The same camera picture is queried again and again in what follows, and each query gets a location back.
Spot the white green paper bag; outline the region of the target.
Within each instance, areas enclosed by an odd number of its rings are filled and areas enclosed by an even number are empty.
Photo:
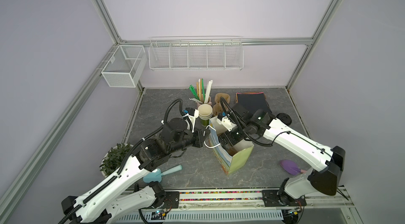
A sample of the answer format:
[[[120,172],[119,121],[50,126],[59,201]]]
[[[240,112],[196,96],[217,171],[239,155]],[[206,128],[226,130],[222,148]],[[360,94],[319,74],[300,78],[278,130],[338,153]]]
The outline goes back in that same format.
[[[235,146],[222,145],[220,141],[225,137],[227,130],[217,122],[216,116],[209,120],[209,125],[206,128],[210,130],[210,135],[204,144],[213,150],[222,170],[230,175],[242,168],[253,151],[253,143],[242,140]]]

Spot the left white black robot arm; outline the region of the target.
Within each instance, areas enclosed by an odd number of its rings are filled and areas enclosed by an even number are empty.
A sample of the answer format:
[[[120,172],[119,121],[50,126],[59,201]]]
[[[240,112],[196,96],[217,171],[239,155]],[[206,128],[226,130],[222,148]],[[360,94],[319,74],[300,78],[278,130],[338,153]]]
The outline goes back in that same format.
[[[166,192],[158,182],[150,182],[127,196],[121,194],[166,163],[174,152],[204,146],[211,131],[195,127],[192,118],[197,117],[196,113],[185,111],[182,99],[174,100],[160,127],[139,140],[112,174],[83,195],[68,196],[62,201],[64,217],[60,223],[112,224],[135,210],[162,206]]]

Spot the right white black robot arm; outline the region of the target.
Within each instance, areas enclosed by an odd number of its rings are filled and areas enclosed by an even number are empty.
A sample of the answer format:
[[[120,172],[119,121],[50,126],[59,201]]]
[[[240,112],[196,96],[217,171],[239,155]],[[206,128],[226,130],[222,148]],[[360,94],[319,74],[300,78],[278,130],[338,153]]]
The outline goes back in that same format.
[[[291,206],[314,192],[336,195],[344,170],[346,152],[343,148],[317,143],[262,109],[250,114],[238,103],[231,107],[223,97],[219,103],[224,111],[218,115],[217,123],[226,128],[220,135],[222,146],[233,147],[242,140],[263,147],[278,144],[310,165],[305,173],[282,182],[276,193],[276,200],[282,206]]]

